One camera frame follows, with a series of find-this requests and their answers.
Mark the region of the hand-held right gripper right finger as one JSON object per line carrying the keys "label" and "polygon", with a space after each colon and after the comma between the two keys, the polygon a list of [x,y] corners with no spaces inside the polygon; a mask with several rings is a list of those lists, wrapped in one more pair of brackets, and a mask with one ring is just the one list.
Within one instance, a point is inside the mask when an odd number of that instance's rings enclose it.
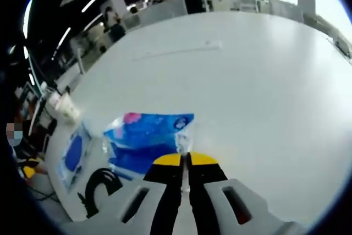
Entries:
{"label": "hand-held right gripper right finger", "polygon": [[188,154],[190,205],[198,234],[304,234],[303,226],[272,214],[267,201],[229,179],[211,156]]}

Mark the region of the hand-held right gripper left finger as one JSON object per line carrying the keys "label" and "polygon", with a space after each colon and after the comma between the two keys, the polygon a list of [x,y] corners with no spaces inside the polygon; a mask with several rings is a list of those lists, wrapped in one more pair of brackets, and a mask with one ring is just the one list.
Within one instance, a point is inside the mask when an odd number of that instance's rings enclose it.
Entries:
{"label": "hand-held right gripper left finger", "polygon": [[143,179],[110,195],[94,216],[64,226],[65,234],[172,234],[181,203],[181,154],[156,159]]}

